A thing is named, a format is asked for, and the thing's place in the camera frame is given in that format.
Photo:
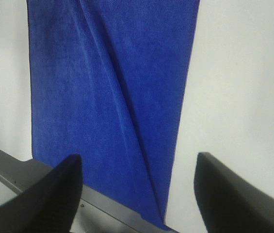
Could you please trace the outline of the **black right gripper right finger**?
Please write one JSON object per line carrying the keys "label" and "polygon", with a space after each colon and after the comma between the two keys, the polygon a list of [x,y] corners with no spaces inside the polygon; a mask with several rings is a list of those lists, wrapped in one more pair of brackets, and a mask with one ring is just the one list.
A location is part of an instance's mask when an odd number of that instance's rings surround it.
{"label": "black right gripper right finger", "polygon": [[197,156],[194,194],[209,233],[274,233],[274,198],[208,152]]}

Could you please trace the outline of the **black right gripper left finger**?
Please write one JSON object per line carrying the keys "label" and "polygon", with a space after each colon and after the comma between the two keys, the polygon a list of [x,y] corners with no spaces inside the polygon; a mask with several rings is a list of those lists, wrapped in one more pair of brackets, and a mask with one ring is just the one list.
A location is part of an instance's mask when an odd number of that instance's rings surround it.
{"label": "black right gripper left finger", "polygon": [[68,233],[82,193],[80,155],[70,155],[0,206],[0,233]]}

